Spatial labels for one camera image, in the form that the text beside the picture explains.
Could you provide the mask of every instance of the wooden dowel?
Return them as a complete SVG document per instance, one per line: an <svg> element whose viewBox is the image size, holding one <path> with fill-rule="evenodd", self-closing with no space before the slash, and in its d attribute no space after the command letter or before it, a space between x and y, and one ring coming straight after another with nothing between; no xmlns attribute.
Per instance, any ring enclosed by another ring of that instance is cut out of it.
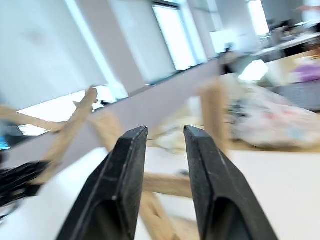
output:
<svg viewBox="0 0 320 240"><path fill-rule="evenodd" d="M165 174L144 173L143 190L192 199L190 178Z"/></svg>
<svg viewBox="0 0 320 240"><path fill-rule="evenodd" d="M88 115L92 112L92 104L97 100L97 90L89 88L75 112L66 122L64 128L54 139L51 148L45 154L43 161L49 162L49 167L36 179L31 181L35 185L45 184L54 174L57 166L72 143L74 137L82 127Z"/></svg>
<svg viewBox="0 0 320 240"><path fill-rule="evenodd" d="M65 125L65 123L50 122L36 117L24 115L17 112L17 110L11 109L4 105L0 106L0 118L15 123L19 126L31 124L33 126L49 130L53 133L59 132Z"/></svg>
<svg viewBox="0 0 320 240"><path fill-rule="evenodd" d="M180 240L170 218L153 192L143 192L140 216L152 240Z"/></svg>

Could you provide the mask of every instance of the window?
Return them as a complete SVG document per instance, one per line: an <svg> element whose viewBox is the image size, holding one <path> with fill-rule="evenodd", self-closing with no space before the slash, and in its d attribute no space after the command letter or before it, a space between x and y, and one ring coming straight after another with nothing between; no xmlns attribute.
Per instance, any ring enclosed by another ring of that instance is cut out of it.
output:
<svg viewBox="0 0 320 240"><path fill-rule="evenodd" d="M196 65L178 8L153 5L153 11L161 28L176 70L186 70Z"/></svg>
<svg viewBox="0 0 320 240"><path fill-rule="evenodd" d="M248 6L256 34L258 36L268 34L270 31L261 0L250 0Z"/></svg>
<svg viewBox="0 0 320 240"><path fill-rule="evenodd" d="M208 58L214 58L218 53L225 51L226 39L223 38L223 24L215 0L197 0L193 4L195 17L199 21L202 32L208 32L211 42L205 47Z"/></svg>

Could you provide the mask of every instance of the white wall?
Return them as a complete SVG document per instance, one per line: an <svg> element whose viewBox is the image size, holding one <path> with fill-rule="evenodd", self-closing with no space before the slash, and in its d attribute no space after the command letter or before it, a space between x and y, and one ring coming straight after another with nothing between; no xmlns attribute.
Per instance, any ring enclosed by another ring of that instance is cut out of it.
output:
<svg viewBox="0 0 320 240"><path fill-rule="evenodd" d="M64 0L0 1L0 99L24 109L106 84Z"/></svg>
<svg viewBox="0 0 320 240"><path fill-rule="evenodd" d="M145 86L126 38L108 0L76 0L115 77L130 94Z"/></svg>
<svg viewBox="0 0 320 240"><path fill-rule="evenodd" d="M246 0L215 0L225 31L230 33L234 48L240 52L253 52L258 48L252 18Z"/></svg>
<svg viewBox="0 0 320 240"><path fill-rule="evenodd" d="M125 39L148 82L176 71L149 0L109 0Z"/></svg>
<svg viewBox="0 0 320 240"><path fill-rule="evenodd" d="M287 0L261 0L265 18L276 23L290 19Z"/></svg>
<svg viewBox="0 0 320 240"><path fill-rule="evenodd" d="M267 20L276 23L292 19L295 23L302 21L302 13L294 9L303 5L304 0L261 0Z"/></svg>
<svg viewBox="0 0 320 240"><path fill-rule="evenodd" d="M216 57L217 54L215 52L215 48L210 36L210 32L214 31L214 29L211 28L211 25L213 23L212 19L205 18L206 13L203 10L197 9L199 7L199 0L187 0L187 2L194 19L195 26L199 33L206 58L211 59Z"/></svg>

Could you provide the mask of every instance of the wooden stick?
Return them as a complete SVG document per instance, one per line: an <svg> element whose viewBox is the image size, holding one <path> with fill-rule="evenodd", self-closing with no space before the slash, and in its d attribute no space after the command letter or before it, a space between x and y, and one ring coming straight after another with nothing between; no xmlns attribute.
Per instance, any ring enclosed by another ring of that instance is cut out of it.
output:
<svg viewBox="0 0 320 240"><path fill-rule="evenodd" d="M0 118L13 122L19 126L31 124L36 127L49 130L53 133L59 132L65 125L65 123L49 122L36 117L24 115L17 112L17 110L4 105L0 106Z"/></svg>
<svg viewBox="0 0 320 240"><path fill-rule="evenodd" d="M180 240L153 192L142 193L139 213L152 240Z"/></svg>
<svg viewBox="0 0 320 240"><path fill-rule="evenodd" d="M190 178L165 174L144 173L143 190L192 199Z"/></svg>
<svg viewBox="0 0 320 240"><path fill-rule="evenodd" d="M111 152L118 139L124 134L117 116L111 112L104 113L100 117L96 117L92 120L93 126L96 129L97 134L101 138L104 147L108 152Z"/></svg>
<svg viewBox="0 0 320 240"><path fill-rule="evenodd" d="M74 137L87 119L88 115L92 112L92 104L94 104L96 100L97 90L91 87L85 93L84 98L69 121L66 122L64 128L54 139L51 148L45 154L43 161L49 162L49 167L39 177L31 181L32 184L45 184L54 175L57 166L61 163L61 160Z"/></svg>
<svg viewBox="0 0 320 240"><path fill-rule="evenodd" d="M227 95L224 84L215 80L198 90L201 98L204 130L213 138L216 145L227 156L228 130L224 123Z"/></svg>

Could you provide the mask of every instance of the black object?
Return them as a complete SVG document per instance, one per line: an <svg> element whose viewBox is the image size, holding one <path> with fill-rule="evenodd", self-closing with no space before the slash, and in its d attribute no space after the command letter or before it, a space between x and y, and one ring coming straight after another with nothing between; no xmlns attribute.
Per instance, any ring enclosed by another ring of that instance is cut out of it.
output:
<svg viewBox="0 0 320 240"><path fill-rule="evenodd" d="M19 200L33 197L40 185L31 184L48 167L47 162L29 162L12 169L0 169L0 221L13 213Z"/></svg>
<svg viewBox="0 0 320 240"><path fill-rule="evenodd" d="M285 97L299 108L320 112L320 80L277 86L270 90Z"/></svg>
<svg viewBox="0 0 320 240"><path fill-rule="evenodd" d="M133 240L148 130L126 132L86 181L57 240Z"/></svg>
<svg viewBox="0 0 320 240"><path fill-rule="evenodd" d="M277 240L246 178L204 131L184 127L201 240Z"/></svg>

